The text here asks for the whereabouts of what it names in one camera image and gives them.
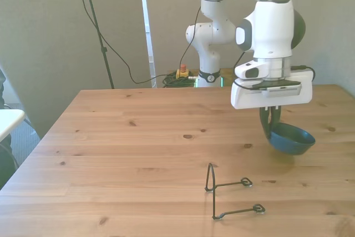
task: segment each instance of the floor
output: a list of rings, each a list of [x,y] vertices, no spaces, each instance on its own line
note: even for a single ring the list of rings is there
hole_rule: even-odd
[[[13,109],[23,110],[23,106],[21,104],[8,105]],[[25,122],[21,122],[21,124],[11,133],[11,137],[12,153],[18,164],[21,165],[37,146],[40,138],[38,137],[36,131]]]

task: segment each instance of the gray wall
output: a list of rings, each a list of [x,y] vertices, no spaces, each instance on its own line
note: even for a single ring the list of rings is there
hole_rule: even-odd
[[[141,0],[93,1],[103,35],[134,78],[149,79]],[[115,86],[135,87],[120,59],[108,58]],[[0,0],[0,64],[41,137],[80,90],[110,88],[81,0]]]
[[[170,70],[178,69],[180,58],[188,43],[185,32],[190,24],[194,24],[201,0],[147,0],[150,20],[150,31],[153,42],[155,69],[157,74],[166,74]],[[255,7],[252,0],[227,0],[228,13],[235,25],[248,16]],[[203,15],[199,22],[208,22]],[[231,68],[241,54],[236,44],[215,46],[221,54],[222,68]],[[252,54],[244,58],[244,62],[251,60]],[[191,47],[184,63],[192,69],[199,68],[199,57]]]
[[[355,95],[355,1],[293,0],[307,23],[295,62],[317,71],[318,84],[338,84]]]

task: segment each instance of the wire stand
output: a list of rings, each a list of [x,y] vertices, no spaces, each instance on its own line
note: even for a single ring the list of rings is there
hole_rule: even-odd
[[[213,187],[211,189],[209,189],[210,172],[212,172],[212,182],[213,182]],[[206,179],[205,190],[206,190],[206,192],[211,192],[211,191],[213,192],[213,217],[212,218],[214,220],[222,219],[226,215],[244,213],[244,212],[251,212],[251,211],[254,211],[254,212],[258,213],[258,214],[264,214],[265,213],[265,211],[266,211],[265,208],[261,204],[256,204],[251,209],[224,212],[224,213],[220,214],[219,216],[216,216],[216,189],[218,187],[222,187],[222,186],[238,185],[238,184],[242,184],[245,187],[252,187],[253,186],[253,182],[250,179],[248,179],[248,178],[242,178],[240,180],[240,182],[237,182],[237,183],[226,183],[226,184],[217,184],[216,185],[215,170],[213,168],[212,163],[209,164],[209,167],[208,167],[208,170],[207,170],[207,179]]]
[[[101,32],[100,32],[100,29],[99,29],[99,24],[98,24],[98,20],[96,18],[96,14],[95,14],[95,9],[94,9],[94,5],[93,5],[93,1],[92,0],[89,0],[90,2],[90,7],[91,7],[91,11],[92,11],[92,14],[93,14],[93,18],[94,18],[94,22],[95,22],[95,27],[96,27],[96,30],[98,32],[98,36],[99,36],[99,41],[100,41],[100,45],[101,45],[101,52],[102,52],[102,55],[104,56],[104,61],[105,61],[105,65],[106,65],[106,70],[107,70],[107,74],[109,76],[109,80],[110,80],[110,85],[111,85],[111,89],[115,89],[115,86],[114,86],[114,83],[113,83],[113,80],[112,80],[112,76],[111,76],[111,71],[110,71],[110,67],[109,67],[109,62],[107,60],[107,48],[104,47],[104,43],[102,41],[102,37],[101,37]]]

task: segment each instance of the blue bowl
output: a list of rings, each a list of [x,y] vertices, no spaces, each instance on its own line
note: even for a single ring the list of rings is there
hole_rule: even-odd
[[[298,127],[278,123],[272,128],[270,144],[283,153],[302,155],[315,143],[312,135]]]

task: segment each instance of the microphone stand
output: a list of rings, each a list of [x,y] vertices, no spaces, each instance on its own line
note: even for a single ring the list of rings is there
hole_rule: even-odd
[[[100,32],[100,29],[99,29],[98,20],[96,18],[93,1],[89,0],[89,2],[90,2],[91,12],[93,14],[94,22],[95,22],[95,27],[96,27],[96,30],[97,30],[98,36],[99,36],[99,41],[100,41],[100,45],[101,45],[101,52],[102,52],[102,55],[104,56],[107,74],[108,74],[109,79],[110,79],[111,89],[115,89],[114,84],[113,84],[113,80],[112,80],[112,76],[111,76],[109,63],[108,63],[108,60],[107,60],[107,55],[106,55],[107,48],[104,47],[104,44],[103,44],[103,41],[102,41],[101,32]]]

